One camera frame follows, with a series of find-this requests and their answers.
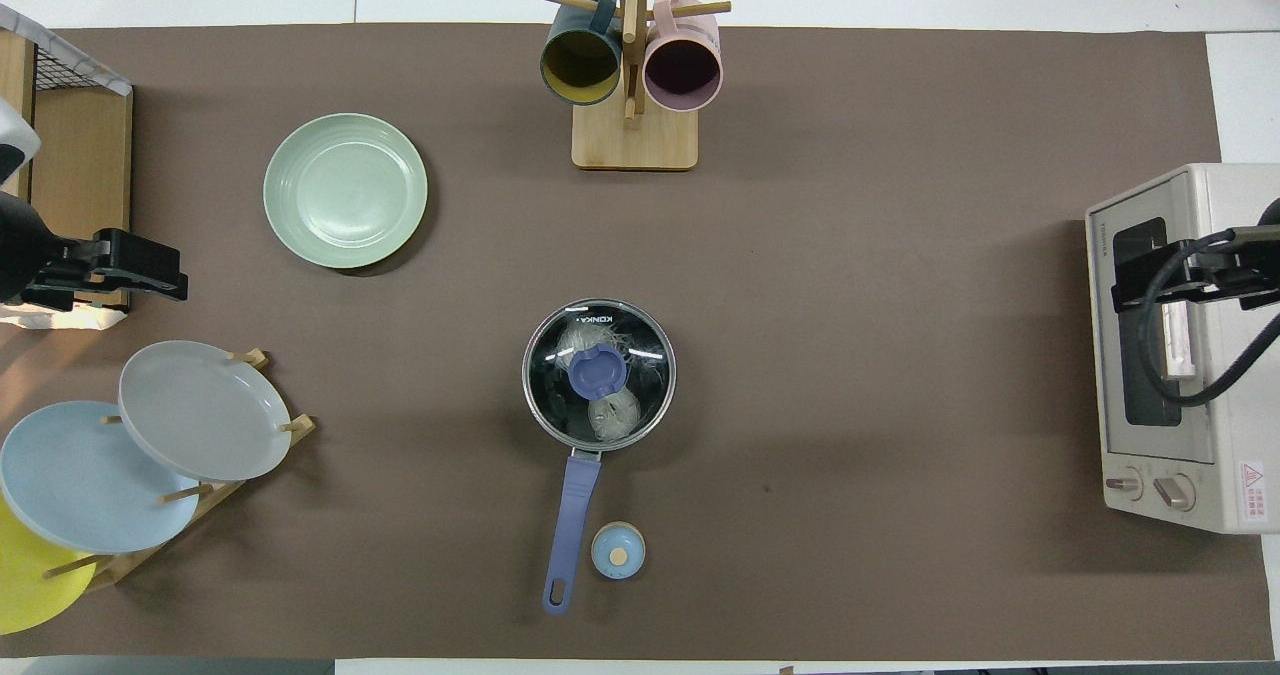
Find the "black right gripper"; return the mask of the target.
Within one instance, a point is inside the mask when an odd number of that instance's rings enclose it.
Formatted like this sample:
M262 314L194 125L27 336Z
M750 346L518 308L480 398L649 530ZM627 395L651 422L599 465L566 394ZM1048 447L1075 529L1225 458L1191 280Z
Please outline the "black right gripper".
M1210 240L1203 254L1185 259L1179 254L1192 246L1193 240L1179 240L1120 259L1112 286L1114 311L1138 309L1151 282L1170 261L1175 265L1157 289L1157 304L1236 300L1240 309L1252 310L1279 301L1279 227L1229 228Z

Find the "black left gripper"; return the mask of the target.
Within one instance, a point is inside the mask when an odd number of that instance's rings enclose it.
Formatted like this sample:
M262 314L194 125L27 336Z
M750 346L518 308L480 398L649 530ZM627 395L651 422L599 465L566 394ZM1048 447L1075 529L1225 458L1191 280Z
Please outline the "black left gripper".
M70 313L76 296L118 291L152 293L184 302L189 278L177 248L116 228L91 240L50 236L37 250L35 268L20 277L20 302Z

